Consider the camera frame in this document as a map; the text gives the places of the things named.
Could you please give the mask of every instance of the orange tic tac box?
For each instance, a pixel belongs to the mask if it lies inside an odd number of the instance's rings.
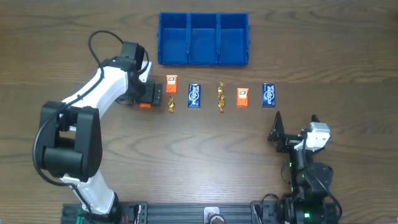
[[[166,75],[166,94],[177,94],[178,75]]]
[[[247,108],[249,106],[249,89],[238,88],[236,99],[236,106]]]

